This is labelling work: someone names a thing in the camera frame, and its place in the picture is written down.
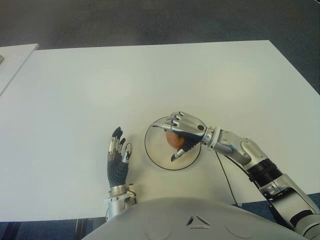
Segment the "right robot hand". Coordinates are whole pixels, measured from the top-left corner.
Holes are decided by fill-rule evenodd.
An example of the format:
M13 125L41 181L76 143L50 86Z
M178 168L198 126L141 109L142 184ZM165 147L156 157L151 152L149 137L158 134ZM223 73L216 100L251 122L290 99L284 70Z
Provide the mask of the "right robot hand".
M151 126L165 131L168 144L176 150L171 156L172 162L201 142L207 130L202 120L183 111L173 112L155 121Z

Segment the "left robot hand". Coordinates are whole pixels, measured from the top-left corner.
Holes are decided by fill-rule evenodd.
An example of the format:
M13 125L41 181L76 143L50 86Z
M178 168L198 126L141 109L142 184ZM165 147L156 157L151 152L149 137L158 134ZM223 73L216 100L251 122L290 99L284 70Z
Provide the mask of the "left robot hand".
M132 155L133 146L122 137L123 130L119 126L112 133L107 152L107 179L110 188L125 185L129 171L129 160Z

